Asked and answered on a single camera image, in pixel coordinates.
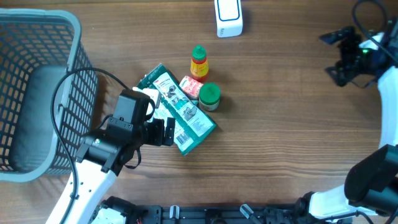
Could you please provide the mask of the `green white package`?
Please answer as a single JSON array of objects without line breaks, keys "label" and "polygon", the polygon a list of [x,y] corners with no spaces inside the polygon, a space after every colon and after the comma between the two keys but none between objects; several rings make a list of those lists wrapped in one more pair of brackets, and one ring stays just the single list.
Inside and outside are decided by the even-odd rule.
[{"label": "green white package", "polygon": [[188,154],[216,128],[216,124],[180,88],[177,80],[162,64],[149,72],[137,85],[160,93],[154,118],[175,118],[174,143],[182,155]]}]

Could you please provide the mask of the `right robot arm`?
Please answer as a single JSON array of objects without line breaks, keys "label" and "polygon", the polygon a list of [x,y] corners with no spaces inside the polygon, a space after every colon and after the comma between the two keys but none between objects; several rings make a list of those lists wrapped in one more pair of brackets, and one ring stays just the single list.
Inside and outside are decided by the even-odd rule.
[{"label": "right robot arm", "polygon": [[397,18],[367,41],[352,26],[319,39],[340,49],[341,60],[327,69],[338,86],[358,75],[375,76],[382,105],[381,138],[378,150],[351,168],[343,185],[299,198],[291,221],[338,223],[379,215],[392,223],[397,217]]}]

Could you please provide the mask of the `green lid jar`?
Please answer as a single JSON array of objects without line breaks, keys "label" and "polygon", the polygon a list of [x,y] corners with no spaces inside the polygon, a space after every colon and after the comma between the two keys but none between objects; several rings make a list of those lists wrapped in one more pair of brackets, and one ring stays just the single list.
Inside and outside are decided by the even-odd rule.
[{"label": "green lid jar", "polygon": [[200,88],[199,104],[206,111],[217,109],[221,99],[221,90],[215,83],[206,83]]}]

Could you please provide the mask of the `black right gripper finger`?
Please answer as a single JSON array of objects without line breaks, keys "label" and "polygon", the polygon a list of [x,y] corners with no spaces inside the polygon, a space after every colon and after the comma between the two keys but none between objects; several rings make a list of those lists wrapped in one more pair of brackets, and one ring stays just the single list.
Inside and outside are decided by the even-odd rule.
[{"label": "black right gripper finger", "polygon": [[353,74],[344,67],[327,67],[325,72],[337,86],[344,87],[353,79]]},{"label": "black right gripper finger", "polygon": [[346,26],[342,29],[323,34],[319,36],[319,39],[328,45],[333,45],[347,37],[351,37],[355,34],[353,26]]}]

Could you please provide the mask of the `small red white box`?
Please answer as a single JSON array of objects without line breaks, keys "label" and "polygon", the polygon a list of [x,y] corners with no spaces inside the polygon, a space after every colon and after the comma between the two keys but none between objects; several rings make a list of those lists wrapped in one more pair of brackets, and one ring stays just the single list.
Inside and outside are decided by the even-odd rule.
[{"label": "small red white box", "polygon": [[198,99],[202,86],[201,82],[189,76],[184,76],[179,84],[179,87],[191,100]]}]

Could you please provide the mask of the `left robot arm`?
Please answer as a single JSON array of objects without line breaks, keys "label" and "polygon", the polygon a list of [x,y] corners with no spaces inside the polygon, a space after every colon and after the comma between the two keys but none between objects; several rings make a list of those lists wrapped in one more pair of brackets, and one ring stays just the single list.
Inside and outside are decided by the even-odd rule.
[{"label": "left robot arm", "polygon": [[123,90],[106,129],[86,133],[69,178],[48,223],[139,223],[142,210],[116,197],[103,200],[123,167],[140,156],[142,145],[171,146],[175,119],[154,119],[154,101],[145,93]]}]

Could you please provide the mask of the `red yellow sauce bottle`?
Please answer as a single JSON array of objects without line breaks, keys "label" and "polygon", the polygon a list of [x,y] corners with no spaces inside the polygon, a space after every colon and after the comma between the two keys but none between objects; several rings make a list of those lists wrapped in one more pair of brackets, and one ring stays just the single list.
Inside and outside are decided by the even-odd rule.
[{"label": "red yellow sauce bottle", "polygon": [[190,64],[192,78],[198,82],[204,82],[209,73],[206,50],[203,46],[197,45],[192,50],[192,59]]}]

